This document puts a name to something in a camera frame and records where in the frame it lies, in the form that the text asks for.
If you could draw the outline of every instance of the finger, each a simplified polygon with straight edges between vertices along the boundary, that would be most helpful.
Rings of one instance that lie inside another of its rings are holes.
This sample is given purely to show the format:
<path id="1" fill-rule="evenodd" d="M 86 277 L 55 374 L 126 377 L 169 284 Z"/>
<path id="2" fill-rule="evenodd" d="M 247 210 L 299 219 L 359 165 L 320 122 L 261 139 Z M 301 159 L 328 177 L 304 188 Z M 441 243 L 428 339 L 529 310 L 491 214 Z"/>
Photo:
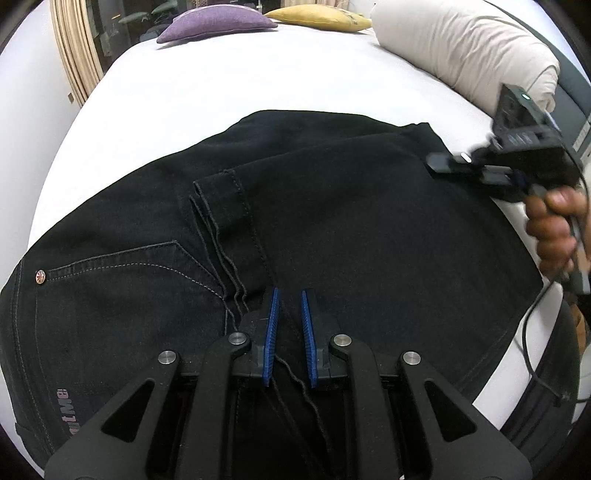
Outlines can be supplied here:
<path id="1" fill-rule="evenodd" d="M 529 195 L 525 198 L 525 214 L 530 219 L 542 218 L 548 215 L 546 204 L 540 197 Z"/>
<path id="2" fill-rule="evenodd" d="M 537 252 L 542 260 L 563 260 L 566 263 L 566 259 L 573 254 L 576 246 L 577 239 L 573 236 L 542 240 L 538 242 Z"/>
<path id="3" fill-rule="evenodd" d="M 566 218 L 557 215 L 530 220 L 525 226 L 525 231 L 528 235 L 539 240 L 567 238 L 570 236 L 570 226 Z"/>
<path id="4" fill-rule="evenodd" d="M 572 187 L 550 190 L 544 198 L 550 209 L 559 215 L 583 216 L 587 212 L 587 198 Z"/>
<path id="5" fill-rule="evenodd" d="M 552 278 L 555 277 L 558 272 L 561 270 L 562 268 L 562 262 L 557 262 L 555 260 L 542 260 L 540 262 L 540 271 L 542 272 L 542 275 L 544 275 L 547 278 Z M 572 260 L 569 260 L 566 264 L 566 266 L 564 267 L 564 271 L 565 272 L 572 272 L 574 270 L 574 263 Z"/>

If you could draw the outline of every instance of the white bed sheet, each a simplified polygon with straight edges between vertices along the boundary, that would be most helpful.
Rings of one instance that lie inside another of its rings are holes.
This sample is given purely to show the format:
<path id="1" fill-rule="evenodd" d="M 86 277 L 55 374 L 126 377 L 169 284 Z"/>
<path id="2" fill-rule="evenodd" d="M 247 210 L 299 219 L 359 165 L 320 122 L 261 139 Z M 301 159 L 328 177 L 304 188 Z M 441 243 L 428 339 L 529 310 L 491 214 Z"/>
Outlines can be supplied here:
<path id="1" fill-rule="evenodd" d="M 446 85 L 380 48 L 371 30 L 279 25 L 172 47 L 147 41 L 115 62 L 78 114 L 41 192 L 29 245 L 124 175 L 264 109 L 359 113 L 395 125 L 429 122 L 451 151 L 485 142 L 491 125 Z M 523 209 L 499 205 L 535 258 Z M 528 329 L 534 367 L 556 321 L 556 289 Z M 528 381 L 516 338 L 475 405 L 501 427 Z M 14 421 L 3 426 L 24 451 Z"/>

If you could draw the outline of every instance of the cable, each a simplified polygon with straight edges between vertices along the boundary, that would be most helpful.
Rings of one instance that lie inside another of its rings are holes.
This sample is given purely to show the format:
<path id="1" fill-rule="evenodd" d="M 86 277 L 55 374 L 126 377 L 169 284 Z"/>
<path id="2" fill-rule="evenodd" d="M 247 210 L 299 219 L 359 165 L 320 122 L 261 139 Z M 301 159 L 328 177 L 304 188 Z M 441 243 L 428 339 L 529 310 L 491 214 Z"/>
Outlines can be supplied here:
<path id="1" fill-rule="evenodd" d="M 583 243 L 583 247 L 585 249 L 585 251 L 587 250 L 586 247 L 586 241 L 585 241 L 585 228 L 587 227 L 587 217 L 589 215 L 589 186 L 587 185 L 587 180 L 585 180 L 585 176 L 583 174 L 583 170 L 581 169 L 581 166 L 579 165 L 578 161 L 576 161 L 574 159 L 574 157 L 571 155 L 570 151 L 568 148 L 565 149 L 565 152 L 567 153 L 567 155 L 570 157 L 570 159 L 572 160 L 573 164 L 576 166 L 577 170 L 579 171 L 579 180 L 581 181 L 581 183 L 583 184 L 583 188 L 584 188 L 584 192 L 585 192 L 585 198 L 586 198 L 586 208 L 585 208 L 585 217 L 584 217 L 584 221 L 583 221 L 583 225 L 581 228 L 580 225 L 580 221 L 578 219 L 576 219 L 575 221 L 579 224 L 579 232 L 581 233 L 581 241 Z M 524 361 L 525 361 L 525 366 L 527 367 L 527 371 L 528 373 L 531 375 L 532 380 L 534 380 L 536 383 L 538 383 L 539 385 L 541 385 L 542 387 L 544 387 L 546 390 L 548 390 L 549 392 L 552 393 L 552 395 L 554 395 L 556 397 L 556 400 L 558 402 L 562 402 L 562 401 L 569 401 L 570 400 L 570 395 L 566 392 L 562 392 L 562 393 L 558 393 L 553 387 L 551 387 L 550 385 L 548 385 L 544 380 L 542 380 L 540 377 L 538 377 L 538 375 L 535 373 L 533 366 L 531 365 L 531 359 L 530 359 L 530 354 L 527 348 L 527 326 L 530 322 L 531 319 L 531 315 L 534 312 L 535 308 L 541 303 L 541 301 L 544 299 L 544 297 L 546 296 L 546 294 L 550 291 L 550 289 L 552 288 L 552 286 L 554 285 L 554 282 L 556 282 L 556 280 L 558 278 L 560 278 L 560 276 L 562 275 L 562 273 L 564 273 L 564 268 L 566 267 L 566 265 L 568 264 L 570 258 L 576 253 L 577 249 L 578 249 L 579 245 L 577 244 L 577 246 L 573 249 L 573 251 L 571 252 L 571 254 L 567 257 L 567 259 L 565 260 L 565 262 L 560 266 L 560 268 L 558 269 L 558 271 L 556 272 L 555 276 L 552 279 L 549 279 L 549 283 L 542 289 L 542 291 L 538 294 L 538 296 L 535 298 L 533 305 L 531 306 L 530 310 L 528 311 L 528 313 L 525 315 L 525 319 L 523 322 L 523 328 L 521 331 L 521 346 L 522 346 L 522 350 L 523 350 L 523 357 L 524 357 Z M 577 400 L 577 403 L 585 403 L 587 401 L 591 400 L 591 398 L 587 398 L 587 399 L 579 399 Z"/>

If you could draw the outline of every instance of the black jeans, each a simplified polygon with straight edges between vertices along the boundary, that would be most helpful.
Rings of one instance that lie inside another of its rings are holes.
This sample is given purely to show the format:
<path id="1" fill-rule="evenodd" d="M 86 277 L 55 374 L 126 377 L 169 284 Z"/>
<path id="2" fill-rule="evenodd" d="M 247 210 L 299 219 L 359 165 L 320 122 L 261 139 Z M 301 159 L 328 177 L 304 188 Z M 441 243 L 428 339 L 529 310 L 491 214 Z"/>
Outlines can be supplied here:
<path id="1" fill-rule="evenodd" d="M 44 465 L 160 351 L 198 372 L 270 284 L 315 288 L 344 332 L 377 352 L 419 351 L 474 399 L 541 280 L 490 198 L 431 178 L 423 159 L 444 150 L 427 124 L 259 112 L 85 202 L 29 250 L 0 297 L 2 369 L 33 458 Z M 285 437 L 268 448 L 296 462 L 274 407 L 322 450 L 330 406 L 319 399 L 317 414 L 302 395 L 289 295 L 277 355 L 273 408 L 251 426 Z"/>

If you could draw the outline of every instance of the yellow pillow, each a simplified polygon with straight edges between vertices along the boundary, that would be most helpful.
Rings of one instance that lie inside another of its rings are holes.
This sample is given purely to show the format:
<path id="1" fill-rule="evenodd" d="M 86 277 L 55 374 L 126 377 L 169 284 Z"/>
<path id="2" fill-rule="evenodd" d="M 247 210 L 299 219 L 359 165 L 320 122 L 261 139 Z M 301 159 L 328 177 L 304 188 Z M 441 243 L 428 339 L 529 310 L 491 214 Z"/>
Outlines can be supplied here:
<path id="1" fill-rule="evenodd" d="M 358 32 L 371 27 L 371 20 L 363 15 L 328 5 L 294 5 L 273 10 L 266 13 L 265 16 L 291 25 L 303 25 L 321 30 Z"/>

